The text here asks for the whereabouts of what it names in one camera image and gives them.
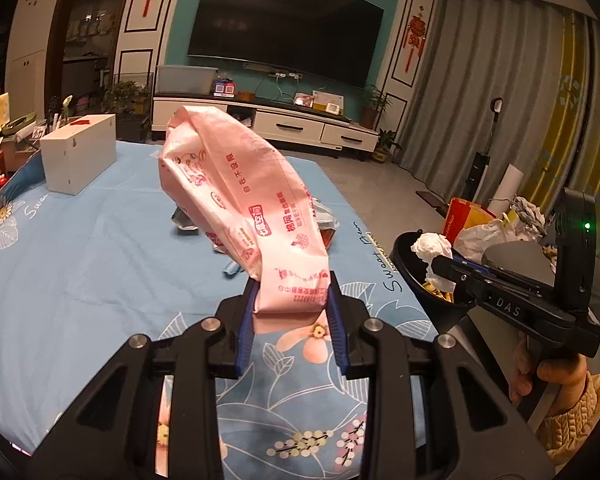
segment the green plant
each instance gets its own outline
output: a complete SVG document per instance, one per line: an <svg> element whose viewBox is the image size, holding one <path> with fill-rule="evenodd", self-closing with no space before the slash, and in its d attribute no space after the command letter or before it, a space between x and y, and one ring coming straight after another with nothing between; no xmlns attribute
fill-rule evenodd
<svg viewBox="0 0 600 480"><path fill-rule="evenodd" d="M391 107L392 101L388 94L382 91L375 85L367 85L362 91L362 106L377 110L380 114L385 108Z"/></svg>
<svg viewBox="0 0 600 480"><path fill-rule="evenodd" d="M378 147L384 150L390 150L392 146L398 146L398 149L402 149L400 144L394 141L396 132L393 130L383 130L380 128L380 135L378 136Z"/></svg>
<svg viewBox="0 0 600 480"><path fill-rule="evenodd" d="M145 85L133 81L118 81L104 94L102 110L109 114L130 114L136 109L136 99L144 96Z"/></svg>

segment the tv stand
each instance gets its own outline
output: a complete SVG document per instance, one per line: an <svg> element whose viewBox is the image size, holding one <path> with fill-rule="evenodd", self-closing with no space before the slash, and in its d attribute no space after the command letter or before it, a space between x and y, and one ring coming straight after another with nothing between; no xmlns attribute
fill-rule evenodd
<svg viewBox="0 0 600 480"><path fill-rule="evenodd" d="M155 94L152 131L165 131L174 112L181 106L214 106L229 113L240 108L251 113L251 129L263 139L337 151L346 146L358 150L361 160L376 148L378 142L375 131L320 110L258 98L240 101L200 94Z"/></svg>

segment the pink plastic bag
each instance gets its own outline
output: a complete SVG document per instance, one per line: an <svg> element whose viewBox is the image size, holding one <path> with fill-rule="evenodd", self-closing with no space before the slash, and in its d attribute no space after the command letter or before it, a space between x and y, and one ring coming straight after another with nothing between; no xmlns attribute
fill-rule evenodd
<svg viewBox="0 0 600 480"><path fill-rule="evenodd" d="M257 333L311 325L331 282L311 196L278 150L215 107L181 107L159 157L162 189L260 282Z"/></svg>

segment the yellow sleeve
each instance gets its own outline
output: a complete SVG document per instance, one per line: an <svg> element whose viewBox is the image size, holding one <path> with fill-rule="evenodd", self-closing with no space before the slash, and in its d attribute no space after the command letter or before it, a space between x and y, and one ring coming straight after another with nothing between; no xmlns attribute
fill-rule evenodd
<svg viewBox="0 0 600 480"><path fill-rule="evenodd" d="M599 420L600 374L587 372L587 386L578 403L566 413L545 418L536 432L556 472L580 449Z"/></svg>

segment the clear plastic container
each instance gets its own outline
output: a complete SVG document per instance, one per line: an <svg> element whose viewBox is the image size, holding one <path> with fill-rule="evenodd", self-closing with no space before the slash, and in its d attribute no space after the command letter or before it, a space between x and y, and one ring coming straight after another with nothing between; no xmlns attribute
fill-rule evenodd
<svg viewBox="0 0 600 480"><path fill-rule="evenodd" d="M210 94L218 69L212 66L160 65L156 93Z"/></svg>

